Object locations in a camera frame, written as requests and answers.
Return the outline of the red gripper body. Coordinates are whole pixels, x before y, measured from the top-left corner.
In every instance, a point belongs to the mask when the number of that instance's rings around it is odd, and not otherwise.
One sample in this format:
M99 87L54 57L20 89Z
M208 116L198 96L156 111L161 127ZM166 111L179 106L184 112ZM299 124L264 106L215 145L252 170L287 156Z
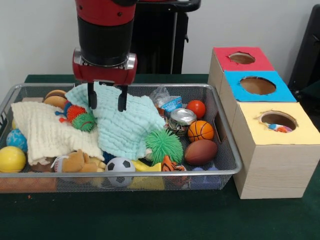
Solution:
M76 48L72 57L72 69L76 80L86 83L102 82L107 85L128 86L136 76L138 59L136 54L129 53L127 60L118 66L92 65L81 55Z

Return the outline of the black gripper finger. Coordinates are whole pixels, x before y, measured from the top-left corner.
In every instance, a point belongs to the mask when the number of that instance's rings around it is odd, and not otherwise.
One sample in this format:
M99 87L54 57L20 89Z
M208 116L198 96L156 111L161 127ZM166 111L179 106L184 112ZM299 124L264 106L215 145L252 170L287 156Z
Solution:
M127 109L128 86L127 85L119 85L118 88L121 90L121 93L118 97L118 110L120 112L123 112Z
M87 94L88 94L88 106L94 110L97 108L97 94L94 90L94 83L89 82L87 84Z

